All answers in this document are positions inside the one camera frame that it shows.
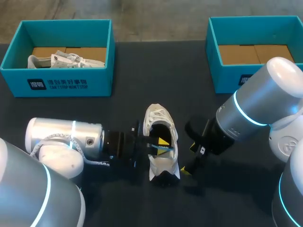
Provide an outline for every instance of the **black tabletop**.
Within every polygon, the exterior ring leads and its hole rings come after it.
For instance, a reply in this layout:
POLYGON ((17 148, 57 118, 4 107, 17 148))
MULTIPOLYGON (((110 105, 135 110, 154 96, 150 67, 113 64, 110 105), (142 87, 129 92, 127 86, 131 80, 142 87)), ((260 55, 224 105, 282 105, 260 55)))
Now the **black tabletop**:
MULTIPOLYGON (((184 126, 190 116, 212 118, 230 95, 216 95, 203 41, 117 43, 113 93, 100 98, 14 98, 0 77, 0 137, 25 149, 33 117, 101 123, 129 130, 146 108, 160 103, 178 134, 178 162, 193 157, 184 126)), ((0 45, 0 59, 7 45, 0 45)), ((126 166, 84 171, 85 227, 273 227, 271 200, 283 165, 268 145, 269 128, 210 156, 194 177, 175 186, 153 185, 148 172, 134 180, 126 166)))

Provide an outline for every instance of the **teal cardboard box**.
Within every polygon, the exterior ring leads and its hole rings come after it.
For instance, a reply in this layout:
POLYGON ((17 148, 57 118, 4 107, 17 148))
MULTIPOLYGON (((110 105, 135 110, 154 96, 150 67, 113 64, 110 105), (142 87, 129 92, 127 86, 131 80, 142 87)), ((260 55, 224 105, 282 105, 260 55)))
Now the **teal cardboard box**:
POLYGON ((286 45, 303 70, 303 25, 297 16, 209 18, 205 49, 215 92, 234 93, 264 63, 223 64, 221 45, 286 45))
POLYGON ((15 97, 110 96, 114 60, 111 20, 22 21, 0 71, 15 97), (105 67, 27 69, 34 47, 106 47, 105 67))

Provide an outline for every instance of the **concrete floor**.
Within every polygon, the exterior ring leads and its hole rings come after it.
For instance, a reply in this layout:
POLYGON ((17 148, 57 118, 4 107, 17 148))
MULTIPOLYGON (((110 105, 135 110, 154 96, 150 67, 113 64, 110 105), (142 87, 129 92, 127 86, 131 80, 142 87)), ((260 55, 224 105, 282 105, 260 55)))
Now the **concrete floor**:
POLYGON ((201 40, 210 16, 298 15, 302 0, 0 0, 0 43, 21 20, 113 20, 116 41, 201 40))

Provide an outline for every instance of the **shoe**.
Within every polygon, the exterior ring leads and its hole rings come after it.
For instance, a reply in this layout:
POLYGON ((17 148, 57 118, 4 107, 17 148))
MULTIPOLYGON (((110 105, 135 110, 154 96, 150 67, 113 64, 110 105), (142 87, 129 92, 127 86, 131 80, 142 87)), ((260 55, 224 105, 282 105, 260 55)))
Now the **shoe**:
POLYGON ((168 172, 180 179, 178 166, 178 133, 169 112, 160 104, 151 104, 145 114, 143 123, 143 135, 160 138, 173 147, 173 150, 159 152, 158 155, 148 155, 150 160, 150 181, 168 172))
POLYGON ((51 67, 51 58, 37 58, 34 55, 30 55, 27 60, 28 69, 36 68, 50 68, 51 67))
POLYGON ((104 62, 84 59, 74 53, 57 51, 49 58, 37 58, 30 55, 27 60, 28 69, 36 68, 103 68, 104 62))

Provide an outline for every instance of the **cable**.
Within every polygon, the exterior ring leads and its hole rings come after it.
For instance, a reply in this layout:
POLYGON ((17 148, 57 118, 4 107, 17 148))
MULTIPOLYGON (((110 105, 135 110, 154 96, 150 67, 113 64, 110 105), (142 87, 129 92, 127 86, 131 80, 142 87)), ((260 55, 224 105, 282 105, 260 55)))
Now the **cable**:
POLYGON ((109 166, 109 163, 108 162, 97 162, 97 161, 90 161, 88 159, 86 159, 81 147, 79 146, 79 144, 77 143, 76 140, 74 140, 73 138, 71 138, 70 135, 64 135, 64 134, 61 134, 61 133, 56 133, 56 134, 52 134, 52 135, 49 135, 48 137, 45 137, 43 140, 41 140, 40 142, 38 142, 34 148, 33 148, 33 151, 30 153, 30 156, 33 157, 33 158, 37 158, 36 157, 36 153, 40 150, 40 148, 43 146, 43 145, 49 145, 50 143, 50 139, 52 138, 64 138, 64 139, 67 139, 69 142, 73 143, 77 149, 77 151, 81 154, 81 156, 83 157, 83 160, 86 164, 89 164, 89 165, 99 165, 99 166, 109 166))

